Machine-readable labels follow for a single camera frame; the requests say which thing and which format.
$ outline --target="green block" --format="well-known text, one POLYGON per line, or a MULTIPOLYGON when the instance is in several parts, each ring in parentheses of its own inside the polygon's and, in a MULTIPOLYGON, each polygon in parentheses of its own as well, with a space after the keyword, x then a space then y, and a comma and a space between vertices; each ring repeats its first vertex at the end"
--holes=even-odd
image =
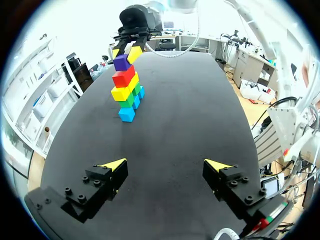
POLYGON ((132 93, 128 96, 126 101, 118 101, 122 108, 131 108, 132 104, 134 104, 135 98, 132 93))
POLYGON ((138 82, 138 83, 135 85, 134 89, 132 90, 132 93, 133 93, 133 96, 137 96, 138 93, 140 93, 140 82, 138 82))

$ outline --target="yellow block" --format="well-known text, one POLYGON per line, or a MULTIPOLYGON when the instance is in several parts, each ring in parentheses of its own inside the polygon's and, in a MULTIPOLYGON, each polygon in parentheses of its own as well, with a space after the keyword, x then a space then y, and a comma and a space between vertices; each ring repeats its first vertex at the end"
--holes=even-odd
POLYGON ((217 161, 212 161, 210 159, 205 159, 208 164, 210 164, 217 172, 219 172, 220 169, 223 168, 231 168, 233 166, 225 165, 223 163, 217 162, 217 161))
POLYGON ((128 87, 114 87, 111 90, 111 94, 115 101, 126 101, 130 95, 130 91, 128 87))
POLYGON ((109 162, 109 163, 106 163, 106 164, 103 164, 103 165, 98 165, 99 167, 107 167, 109 169, 112 169, 112 172, 114 170, 117 169, 117 167, 119 167, 120 164, 122 164, 124 161, 127 161, 126 158, 122 158, 120 160, 117 160, 117 161, 112 161, 112 162, 109 162))
POLYGON ((129 52, 129 55, 128 57, 126 58, 127 61, 130 63, 130 64, 133 64, 135 62, 135 60, 137 60, 137 58, 142 54, 142 50, 141 50, 141 47, 139 46, 133 46, 131 47, 131 50, 129 52))
POLYGON ((115 59, 117 57, 117 54, 119 52, 119 48, 118 49, 112 49, 112 55, 113 55, 113 58, 115 59))
POLYGON ((134 90, 138 82, 139 82, 139 76, 138 76, 138 73, 135 72, 135 75, 132 77, 129 85, 127 86, 127 88, 129 88, 130 93, 132 93, 132 91, 134 90))

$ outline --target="cube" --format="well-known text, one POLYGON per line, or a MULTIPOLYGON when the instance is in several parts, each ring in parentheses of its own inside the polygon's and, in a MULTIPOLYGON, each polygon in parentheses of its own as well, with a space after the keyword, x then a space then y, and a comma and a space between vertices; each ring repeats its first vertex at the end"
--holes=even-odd
POLYGON ((145 88, 144 86, 140 86, 140 92, 138 93, 140 99, 143 99, 145 96, 145 88))
POLYGON ((127 71, 115 72, 115 74, 112 76, 114 85, 117 88, 127 87, 135 74, 136 74, 135 67, 133 65, 131 65, 131 67, 129 67, 127 71))
POLYGON ((133 46, 130 49, 129 55, 127 57, 127 60, 130 64, 133 64, 135 60, 142 54, 142 49, 140 46, 133 46))
POLYGON ((120 106, 122 108, 131 108, 132 104, 134 103, 134 95, 132 93, 130 93, 130 95, 128 96, 127 100, 125 101, 118 101, 118 103, 120 104, 120 106))
POLYGON ((115 101, 126 101, 130 95, 130 91, 128 87, 114 87, 111 90, 111 94, 115 101))
POLYGON ((139 96, 135 96, 134 97, 134 102, 133 102, 133 105, 132 105, 133 109, 135 109, 135 110, 138 109, 139 104, 140 104, 139 96))
POLYGON ((128 85, 130 93, 132 93, 132 91, 134 90, 138 82, 139 82, 138 73, 135 72, 135 75, 133 76, 133 78, 131 79, 131 82, 128 85))
POLYGON ((119 117, 121 118, 122 122, 129 122, 131 123, 135 117, 135 110, 133 107, 122 107, 119 111, 119 117))
POLYGON ((140 82, 138 82, 138 83, 135 85, 134 89, 132 90, 132 93, 133 93, 133 96, 137 96, 138 93, 140 93, 140 82))
POLYGON ((113 59, 113 65, 116 71, 127 71, 131 67, 127 57, 128 54, 122 54, 113 59))

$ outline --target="red block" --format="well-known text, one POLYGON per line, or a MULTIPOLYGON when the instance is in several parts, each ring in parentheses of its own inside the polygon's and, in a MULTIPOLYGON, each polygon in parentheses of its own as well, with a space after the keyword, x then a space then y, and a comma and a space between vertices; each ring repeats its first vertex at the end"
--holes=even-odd
POLYGON ((112 76, 116 88, 125 88, 136 74, 135 67, 132 65, 127 71, 117 71, 112 76))

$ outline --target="bottle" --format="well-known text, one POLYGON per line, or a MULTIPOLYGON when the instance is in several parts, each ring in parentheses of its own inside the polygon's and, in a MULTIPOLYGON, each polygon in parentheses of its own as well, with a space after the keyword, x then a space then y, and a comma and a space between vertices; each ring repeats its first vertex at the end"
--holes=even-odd
POLYGON ((98 78, 98 74, 99 74, 98 71, 94 71, 93 69, 91 69, 90 75, 93 81, 98 78))
POLYGON ((99 66, 97 67, 96 70, 99 72, 101 68, 102 68, 102 61, 99 63, 99 66))

